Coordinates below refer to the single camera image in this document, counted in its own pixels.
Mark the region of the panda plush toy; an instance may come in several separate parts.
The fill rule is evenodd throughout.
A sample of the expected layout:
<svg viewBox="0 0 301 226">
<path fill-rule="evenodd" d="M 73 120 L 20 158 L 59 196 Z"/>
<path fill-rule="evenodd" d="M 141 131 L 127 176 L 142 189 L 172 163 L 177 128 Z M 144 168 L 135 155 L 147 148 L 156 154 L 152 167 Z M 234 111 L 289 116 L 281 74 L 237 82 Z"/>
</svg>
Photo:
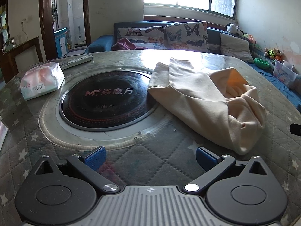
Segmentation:
<svg viewBox="0 0 301 226">
<path fill-rule="evenodd" d="M 244 32 L 240 30 L 240 27 L 235 26 L 233 23 L 227 24 L 226 29 L 230 34 L 241 36 L 241 37 L 244 35 Z"/>
</svg>

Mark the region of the magenta cloth on sofa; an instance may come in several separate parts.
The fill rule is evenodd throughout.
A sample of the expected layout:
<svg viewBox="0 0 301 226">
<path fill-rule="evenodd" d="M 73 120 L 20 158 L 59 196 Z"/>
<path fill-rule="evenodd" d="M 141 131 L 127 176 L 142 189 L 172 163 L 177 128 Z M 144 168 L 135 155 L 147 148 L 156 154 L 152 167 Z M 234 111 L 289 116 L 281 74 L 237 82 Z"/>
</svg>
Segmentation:
<svg viewBox="0 0 301 226">
<path fill-rule="evenodd" d="M 112 51 L 117 50 L 147 50 L 148 47 L 146 47 L 144 44 L 139 45 L 138 43 L 132 43 L 127 38 L 121 38 L 118 40 L 112 47 Z"/>
</svg>

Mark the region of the blue corner sofa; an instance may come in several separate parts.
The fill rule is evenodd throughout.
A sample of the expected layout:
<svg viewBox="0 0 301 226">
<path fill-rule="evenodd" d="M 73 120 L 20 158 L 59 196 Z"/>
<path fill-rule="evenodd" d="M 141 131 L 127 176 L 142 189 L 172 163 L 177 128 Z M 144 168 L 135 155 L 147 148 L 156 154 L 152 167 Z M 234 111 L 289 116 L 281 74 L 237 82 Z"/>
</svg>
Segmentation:
<svg viewBox="0 0 301 226">
<path fill-rule="evenodd" d="M 138 22 L 118 22 L 114 24 L 114 33 L 112 35 L 104 35 L 100 36 L 95 42 L 91 43 L 86 50 L 85 53 L 95 53 L 95 52 L 109 52 L 111 51 L 111 47 L 117 42 L 116 39 L 116 32 L 117 29 L 119 28 L 124 28 L 124 27 L 136 27 L 136 28 L 145 28 L 145 27 L 166 27 L 167 25 L 170 24 L 178 24 L 178 23 L 173 23 L 173 22 L 167 22 L 167 21 L 138 21 Z M 240 39 L 244 39 L 248 41 L 246 38 L 243 36 L 237 36 L 230 34 L 228 32 L 218 30 L 211 28 L 207 25 L 207 32 L 208 32 L 208 44 L 209 44 L 209 52 L 211 54 L 221 54 L 220 51 L 220 33 L 225 33 L 229 34 L 235 37 L 238 37 Z M 250 51 L 251 51 L 251 56 L 254 51 L 254 47 L 252 44 L 248 41 Z M 172 50 L 168 46 L 168 41 L 167 41 L 167 35 L 165 32 L 165 37 L 164 37 L 164 45 L 166 46 L 166 49 Z M 269 82 L 271 82 L 275 87 L 279 89 L 279 91 L 284 94 L 289 101 L 299 110 L 300 109 L 300 94 L 297 93 L 294 88 L 290 89 L 287 86 L 285 86 L 282 82 L 280 82 L 275 76 L 273 76 L 273 69 L 274 69 L 274 63 L 270 63 L 270 68 L 268 69 L 260 69 L 258 68 L 255 63 L 248 63 L 250 66 L 255 69 L 258 73 L 262 74 Z"/>
</svg>

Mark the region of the black round induction cooktop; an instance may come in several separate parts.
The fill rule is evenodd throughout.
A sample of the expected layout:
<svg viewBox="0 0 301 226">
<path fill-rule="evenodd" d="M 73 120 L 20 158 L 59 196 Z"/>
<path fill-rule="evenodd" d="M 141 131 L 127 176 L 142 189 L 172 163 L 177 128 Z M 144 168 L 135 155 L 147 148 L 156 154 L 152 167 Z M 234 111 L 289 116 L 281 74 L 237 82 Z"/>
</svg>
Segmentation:
<svg viewBox="0 0 301 226">
<path fill-rule="evenodd" d="M 71 127 L 113 131 L 148 117 L 158 102 L 148 93 L 150 74 L 117 70 L 80 80 L 60 99 L 59 113 Z"/>
</svg>

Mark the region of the light blue cabinet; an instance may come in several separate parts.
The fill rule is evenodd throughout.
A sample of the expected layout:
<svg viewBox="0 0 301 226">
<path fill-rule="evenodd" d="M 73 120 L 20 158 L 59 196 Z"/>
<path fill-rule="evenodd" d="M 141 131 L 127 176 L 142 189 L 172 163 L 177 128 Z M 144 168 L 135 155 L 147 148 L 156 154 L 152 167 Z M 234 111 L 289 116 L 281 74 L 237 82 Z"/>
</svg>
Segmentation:
<svg viewBox="0 0 301 226">
<path fill-rule="evenodd" d="M 59 58 L 66 56 L 68 53 L 66 33 L 66 27 L 54 32 L 56 49 Z"/>
</svg>

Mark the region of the clear plastic storage box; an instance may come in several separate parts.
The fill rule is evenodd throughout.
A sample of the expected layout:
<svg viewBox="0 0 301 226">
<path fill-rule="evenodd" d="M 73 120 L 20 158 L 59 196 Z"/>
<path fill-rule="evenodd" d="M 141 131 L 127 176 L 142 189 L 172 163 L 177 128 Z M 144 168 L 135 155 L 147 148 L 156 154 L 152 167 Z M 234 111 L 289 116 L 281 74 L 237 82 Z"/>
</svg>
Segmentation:
<svg viewBox="0 0 301 226">
<path fill-rule="evenodd" d="M 288 88 L 293 89 L 299 76 L 299 74 L 295 72 L 294 65 L 286 60 L 284 60 L 283 63 L 278 60 L 274 60 L 273 63 L 273 76 L 275 76 Z"/>
</svg>

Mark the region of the cream beige garment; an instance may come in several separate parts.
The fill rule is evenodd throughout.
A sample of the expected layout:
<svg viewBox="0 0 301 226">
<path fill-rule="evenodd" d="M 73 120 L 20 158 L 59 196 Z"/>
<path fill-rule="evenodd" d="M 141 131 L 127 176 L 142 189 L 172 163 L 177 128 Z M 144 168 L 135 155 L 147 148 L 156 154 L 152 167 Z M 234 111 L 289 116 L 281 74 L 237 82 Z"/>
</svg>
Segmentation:
<svg viewBox="0 0 301 226">
<path fill-rule="evenodd" d="M 257 88 L 233 67 L 203 73 L 171 59 L 157 63 L 147 91 L 195 132 L 238 155 L 254 147 L 265 127 Z"/>
</svg>

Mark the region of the grey remote control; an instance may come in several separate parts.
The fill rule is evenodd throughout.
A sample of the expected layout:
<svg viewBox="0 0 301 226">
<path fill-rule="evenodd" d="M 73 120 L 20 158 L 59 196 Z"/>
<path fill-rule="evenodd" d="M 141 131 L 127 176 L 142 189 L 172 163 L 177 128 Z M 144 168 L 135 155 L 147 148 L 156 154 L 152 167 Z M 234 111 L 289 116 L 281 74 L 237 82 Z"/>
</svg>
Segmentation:
<svg viewBox="0 0 301 226">
<path fill-rule="evenodd" d="M 44 63 L 40 63 L 35 65 L 35 67 L 40 67 L 40 66 L 50 66 L 52 64 L 59 64 L 61 70 L 66 70 L 68 68 L 84 64 L 87 62 L 93 61 L 93 55 L 91 54 L 82 54 L 78 55 L 78 57 L 64 57 L 64 58 L 59 58 L 59 59 L 54 59 L 52 61 L 47 61 Z"/>
</svg>

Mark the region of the dark wooden door frame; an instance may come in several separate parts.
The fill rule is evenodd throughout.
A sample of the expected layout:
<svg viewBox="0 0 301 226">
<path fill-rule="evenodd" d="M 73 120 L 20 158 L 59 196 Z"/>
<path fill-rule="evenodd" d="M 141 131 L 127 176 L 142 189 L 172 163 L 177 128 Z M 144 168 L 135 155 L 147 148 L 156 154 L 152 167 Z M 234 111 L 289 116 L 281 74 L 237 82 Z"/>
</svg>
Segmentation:
<svg viewBox="0 0 301 226">
<path fill-rule="evenodd" d="M 56 43 L 52 26 L 52 3 L 51 0 L 39 1 L 39 19 L 44 52 L 47 60 L 58 58 Z M 87 46 L 91 45 L 89 1 L 83 0 L 84 26 Z"/>
</svg>

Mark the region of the pink white tissue pack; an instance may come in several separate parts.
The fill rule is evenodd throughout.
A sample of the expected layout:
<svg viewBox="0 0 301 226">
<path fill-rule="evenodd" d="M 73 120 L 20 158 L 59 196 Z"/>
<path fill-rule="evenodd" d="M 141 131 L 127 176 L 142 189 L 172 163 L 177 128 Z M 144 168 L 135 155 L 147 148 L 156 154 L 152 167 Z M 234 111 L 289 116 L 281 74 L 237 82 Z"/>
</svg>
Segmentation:
<svg viewBox="0 0 301 226">
<path fill-rule="evenodd" d="M 45 63 L 28 70 L 20 81 L 21 94 L 25 101 L 57 91 L 65 77 L 56 62 Z"/>
</svg>

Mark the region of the pink plastic bag pack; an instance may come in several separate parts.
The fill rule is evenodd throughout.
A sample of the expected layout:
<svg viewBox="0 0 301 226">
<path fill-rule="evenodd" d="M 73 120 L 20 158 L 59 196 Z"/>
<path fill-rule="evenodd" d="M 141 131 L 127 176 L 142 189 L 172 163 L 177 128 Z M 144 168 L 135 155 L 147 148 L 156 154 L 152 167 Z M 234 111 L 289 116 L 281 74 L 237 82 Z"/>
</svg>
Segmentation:
<svg viewBox="0 0 301 226">
<path fill-rule="evenodd" d="M 7 132 L 8 132 L 8 128 L 1 121 L 0 122 L 0 150 L 2 149 Z"/>
</svg>

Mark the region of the grey plain cushion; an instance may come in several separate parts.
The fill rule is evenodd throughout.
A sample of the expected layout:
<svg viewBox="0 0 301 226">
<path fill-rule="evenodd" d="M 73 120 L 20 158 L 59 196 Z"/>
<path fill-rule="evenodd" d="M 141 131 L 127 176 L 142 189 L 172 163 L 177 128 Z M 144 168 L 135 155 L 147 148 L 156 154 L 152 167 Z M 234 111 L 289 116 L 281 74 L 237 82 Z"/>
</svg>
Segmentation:
<svg viewBox="0 0 301 226">
<path fill-rule="evenodd" d="M 247 63 L 253 63 L 248 41 L 238 37 L 220 33 L 220 51 L 222 55 L 238 58 Z"/>
</svg>

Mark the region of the butterfly print cushion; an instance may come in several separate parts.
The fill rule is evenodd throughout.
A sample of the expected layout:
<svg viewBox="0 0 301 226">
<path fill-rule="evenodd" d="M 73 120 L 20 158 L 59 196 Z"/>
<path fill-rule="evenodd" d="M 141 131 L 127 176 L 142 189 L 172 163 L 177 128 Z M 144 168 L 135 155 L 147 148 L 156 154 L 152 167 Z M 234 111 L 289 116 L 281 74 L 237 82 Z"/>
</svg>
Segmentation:
<svg viewBox="0 0 301 226">
<path fill-rule="evenodd" d="M 150 50 L 166 49 L 164 45 L 165 28 L 164 27 L 124 27 L 117 29 L 116 39 L 127 38 L 132 43 L 144 44 Z"/>
<path fill-rule="evenodd" d="M 209 52 L 205 21 L 170 24 L 165 27 L 168 46 L 173 50 Z"/>
</svg>

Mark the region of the green plastic bowl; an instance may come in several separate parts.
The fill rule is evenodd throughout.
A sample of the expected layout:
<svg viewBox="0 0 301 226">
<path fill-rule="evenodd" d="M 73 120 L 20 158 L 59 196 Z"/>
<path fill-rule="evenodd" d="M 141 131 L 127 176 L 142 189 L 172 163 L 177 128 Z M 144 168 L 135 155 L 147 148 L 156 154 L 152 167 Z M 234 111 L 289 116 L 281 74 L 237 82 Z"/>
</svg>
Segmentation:
<svg viewBox="0 0 301 226">
<path fill-rule="evenodd" d="M 270 63 L 260 58 L 255 58 L 254 63 L 258 68 L 263 70 L 270 68 Z"/>
</svg>

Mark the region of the small plush toys pile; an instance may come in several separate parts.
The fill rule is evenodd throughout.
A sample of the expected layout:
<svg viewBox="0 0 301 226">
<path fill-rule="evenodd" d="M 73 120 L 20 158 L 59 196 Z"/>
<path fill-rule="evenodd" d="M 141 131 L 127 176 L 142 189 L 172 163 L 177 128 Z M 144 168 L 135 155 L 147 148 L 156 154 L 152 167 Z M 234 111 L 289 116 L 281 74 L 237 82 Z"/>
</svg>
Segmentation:
<svg viewBox="0 0 301 226">
<path fill-rule="evenodd" d="M 279 62 L 282 62 L 283 58 L 283 52 L 277 48 L 264 49 L 264 56 L 271 59 L 271 60 L 277 60 Z"/>
</svg>

